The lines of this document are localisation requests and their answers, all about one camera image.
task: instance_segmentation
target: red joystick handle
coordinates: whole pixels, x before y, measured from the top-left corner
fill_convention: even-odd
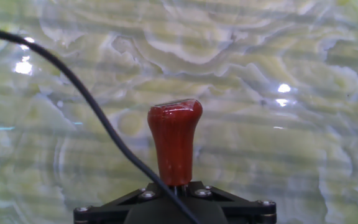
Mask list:
[[[160,178],[168,186],[191,181],[194,132],[202,113],[201,103],[193,99],[155,105],[149,111]]]

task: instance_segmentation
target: black mounting plate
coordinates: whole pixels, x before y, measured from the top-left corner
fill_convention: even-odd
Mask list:
[[[182,202],[201,223],[274,224],[275,202],[250,202],[233,194],[205,187],[201,181],[190,182],[177,192]],[[74,224],[187,224],[189,220],[166,198],[155,184],[135,190],[100,207],[74,209]]]

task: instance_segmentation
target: marble pattern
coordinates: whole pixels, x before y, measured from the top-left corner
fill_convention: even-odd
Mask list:
[[[358,0],[0,0],[0,29],[64,60],[157,171],[151,105],[196,98],[193,179],[358,223]],[[0,223],[71,223],[148,179],[68,80],[0,41]]]

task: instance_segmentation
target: glossy red handle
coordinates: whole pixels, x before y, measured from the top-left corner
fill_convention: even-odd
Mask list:
[[[151,107],[147,116],[157,150],[160,178],[169,186],[188,184],[193,170],[193,140],[203,107],[180,100]]]

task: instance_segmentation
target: joystick shaft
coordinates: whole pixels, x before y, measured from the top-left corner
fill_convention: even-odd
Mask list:
[[[157,150],[160,178],[168,186],[192,179],[194,133],[203,113],[197,100],[173,101],[151,107],[147,116]]]

